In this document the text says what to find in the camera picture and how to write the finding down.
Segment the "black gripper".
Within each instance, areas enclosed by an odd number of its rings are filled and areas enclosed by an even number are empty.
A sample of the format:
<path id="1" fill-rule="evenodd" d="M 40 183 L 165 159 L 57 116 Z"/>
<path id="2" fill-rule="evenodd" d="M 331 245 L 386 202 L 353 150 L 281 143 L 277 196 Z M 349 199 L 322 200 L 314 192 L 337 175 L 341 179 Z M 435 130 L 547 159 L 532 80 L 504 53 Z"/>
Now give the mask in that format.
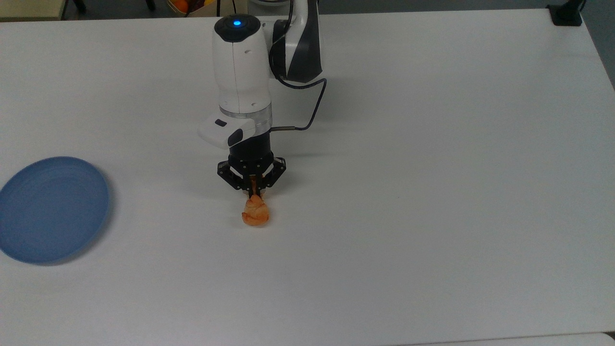
<path id="1" fill-rule="evenodd" d="M 266 188 L 273 187 L 286 172 L 286 160 L 274 157 L 271 150 L 270 134 L 253 136 L 229 149 L 228 161 L 219 162 L 217 174 L 235 190 L 241 190 L 252 197 L 262 196 Z M 252 182 L 244 176 L 257 175 Z"/>

